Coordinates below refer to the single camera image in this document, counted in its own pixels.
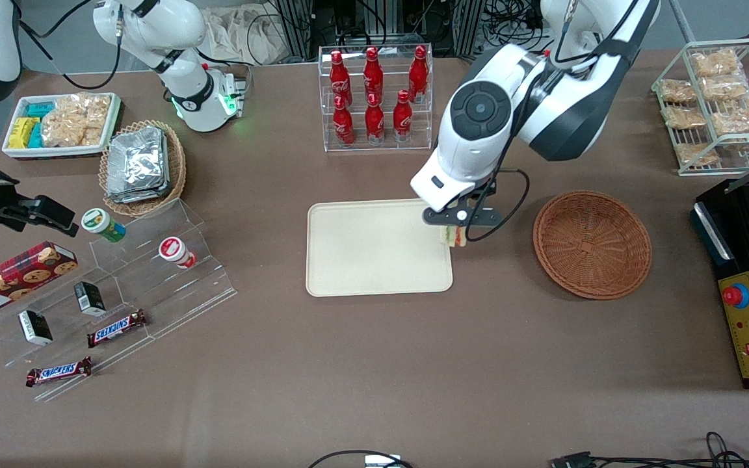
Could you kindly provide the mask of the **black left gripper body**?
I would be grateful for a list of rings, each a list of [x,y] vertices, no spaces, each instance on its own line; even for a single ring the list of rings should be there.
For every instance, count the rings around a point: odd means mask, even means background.
[[[466,211],[494,210],[490,205],[492,196],[496,193],[496,181],[479,181],[479,183],[470,186],[469,190],[464,189],[453,201],[453,207]]]

